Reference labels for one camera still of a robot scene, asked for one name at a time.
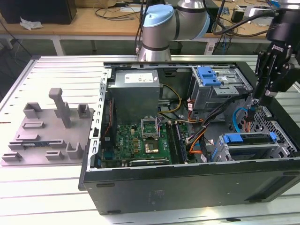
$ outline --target black box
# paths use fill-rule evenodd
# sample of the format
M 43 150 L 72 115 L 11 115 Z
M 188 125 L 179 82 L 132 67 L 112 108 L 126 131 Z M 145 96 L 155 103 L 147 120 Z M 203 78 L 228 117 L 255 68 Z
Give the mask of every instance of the black box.
M 7 23 L 28 21 L 70 24 L 76 15 L 75 0 L 0 0 L 0 12 Z

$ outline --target metal frame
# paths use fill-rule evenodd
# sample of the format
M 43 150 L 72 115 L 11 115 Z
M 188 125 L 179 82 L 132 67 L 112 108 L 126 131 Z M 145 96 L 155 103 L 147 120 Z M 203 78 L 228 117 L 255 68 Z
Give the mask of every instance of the metal frame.
M 93 51 L 96 51 L 95 40 L 116 40 L 116 41 L 133 41 L 134 36 L 112 36 L 112 35 L 41 35 L 41 34 L 14 34 L 14 37 L 17 39 L 46 39 L 52 40 L 55 47 L 55 51 L 58 56 L 66 55 L 63 46 L 61 45 L 61 40 L 91 40 L 91 47 Z M 0 39 L 10 39 L 9 34 L 0 34 Z M 180 41 L 196 41 L 196 42 L 206 42 L 206 48 L 204 55 L 212 55 L 213 49 L 216 42 L 218 42 L 219 37 L 202 37 L 199 39 L 193 40 L 180 40 Z M 231 40 L 233 43 L 270 43 L 266 39 L 257 39 L 257 38 L 233 38 Z
M 174 61 L 246 61 L 251 68 L 256 63 L 256 56 L 251 55 L 234 55 L 227 56 L 172 56 Z M 135 56 L 47 56 L 41 57 L 39 62 L 45 63 L 60 63 L 64 64 L 70 62 L 122 62 L 122 61 L 136 61 Z M 31 61 L 30 64 L 36 63 L 37 60 Z M 31 69 L 25 69 L 18 81 L 11 88 L 10 94 L 7 94 L 5 101 L 0 104 L 2 114 L 6 112 L 9 102 L 13 100 L 14 93 L 21 86 L 22 81 L 25 80 Z M 43 85 L 43 79 L 40 80 L 40 85 Z M 12 125 L 1 124 L 1 127 L 11 127 Z M 5 169 L 0 168 L 2 176 L 0 188 L 6 190 L 2 201 L 8 203 L 7 211 L 2 212 L 4 215 L 2 220 L 5 224 L 17 223 L 35 223 L 36 221 L 49 221 L 50 223 L 61 223 L 61 220 L 68 220 L 71 223 L 79 224 L 86 221 L 99 221 L 102 224 L 180 224 L 180 225 L 194 225 L 194 224 L 222 224 L 234 221 L 235 225 L 252 225 L 255 221 L 257 225 L 291 225 L 300 222 L 300 184 L 288 190 L 276 200 L 268 203 L 258 204 L 243 204 L 206 208 L 194 208 L 186 210 L 168 210 L 168 211 L 154 211 L 144 213 L 131 213 L 119 215 L 100 216 L 92 203 L 90 196 L 86 192 L 76 192 L 76 187 L 72 184 L 78 178 L 79 166 L 63 166 L 63 167 L 36 167 L 36 168 L 15 168 Z

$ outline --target white paper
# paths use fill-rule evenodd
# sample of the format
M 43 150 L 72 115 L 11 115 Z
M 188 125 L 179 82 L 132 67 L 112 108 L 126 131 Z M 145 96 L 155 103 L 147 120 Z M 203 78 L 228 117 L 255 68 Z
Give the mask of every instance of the white paper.
M 207 162 L 207 158 L 203 154 L 201 155 L 201 159 L 203 162 L 205 162 L 205 163 Z
M 27 21 L 22 19 L 21 17 L 21 22 L 20 25 L 28 30 L 31 29 L 38 29 L 38 28 L 42 28 L 42 23 L 41 22 L 31 22 L 31 21 Z
M 148 74 L 125 74 L 124 83 L 153 83 L 153 75 Z
M 226 77 L 218 77 L 219 81 L 227 81 L 227 78 Z

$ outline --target sticker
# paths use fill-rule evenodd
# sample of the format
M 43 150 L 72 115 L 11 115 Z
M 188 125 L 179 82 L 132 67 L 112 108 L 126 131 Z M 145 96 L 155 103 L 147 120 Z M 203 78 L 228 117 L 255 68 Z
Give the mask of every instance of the sticker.
M 207 162 L 207 158 L 203 154 L 201 154 L 201 160 L 205 163 Z
M 188 109 L 192 109 L 193 110 L 193 104 L 192 103 L 188 103 L 187 107 L 188 107 Z
M 153 83 L 152 74 L 125 74 L 124 83 Z
M 28 144 L 22 144 L 23 146 L 36 146 L 35 144 L 28 143 Z
M 211 145 L 214 145 L 214 139 L 210 139 L 210 140 L 208 140 L 208 142 L 209 142 Z
M 219 79 L 219 81 L 227 81 L 227 78 L 224 76 L 222 76 L 222 77 L 219 76 L 218 79 Z

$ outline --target red wire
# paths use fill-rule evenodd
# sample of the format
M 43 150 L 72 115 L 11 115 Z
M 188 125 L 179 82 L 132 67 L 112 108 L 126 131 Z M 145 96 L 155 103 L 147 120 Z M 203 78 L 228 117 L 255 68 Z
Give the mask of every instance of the red wire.
M 104 135 L 102 136 L 102 139 L 106 136 L 109 128 L 111 127 L 111 123 L 112 123 L 112 102 L 110 101 L 109 102 L 109 123 Z

